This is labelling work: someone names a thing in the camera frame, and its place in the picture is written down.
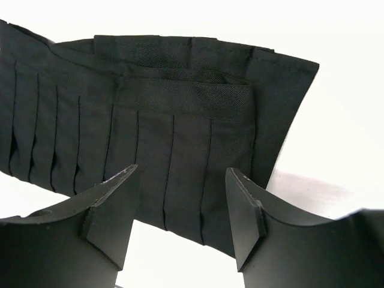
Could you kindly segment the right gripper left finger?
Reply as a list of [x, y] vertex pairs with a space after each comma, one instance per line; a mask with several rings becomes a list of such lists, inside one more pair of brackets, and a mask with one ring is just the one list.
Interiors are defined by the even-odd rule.
[[124, 267], [139, 170], [27, 217], [1, 220], [2, 287], [113, 287]]

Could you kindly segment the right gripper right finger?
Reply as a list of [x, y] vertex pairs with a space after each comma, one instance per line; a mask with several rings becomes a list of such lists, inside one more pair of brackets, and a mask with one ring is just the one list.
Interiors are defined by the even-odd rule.
[[383, 211], [332, 220], [271, 194], [234, 168], [226, 196], [246, 287], [382, 287]]

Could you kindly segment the black pleated skirt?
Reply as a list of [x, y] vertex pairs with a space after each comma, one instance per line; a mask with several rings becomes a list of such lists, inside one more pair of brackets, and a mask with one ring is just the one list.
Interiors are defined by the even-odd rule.
[[318, 69], [214, 38], [54, 43], [1, 22], [1, 171], [73, 196], [136, 164], [137, 220], [234, 256], [226, 169], [267, 186]]

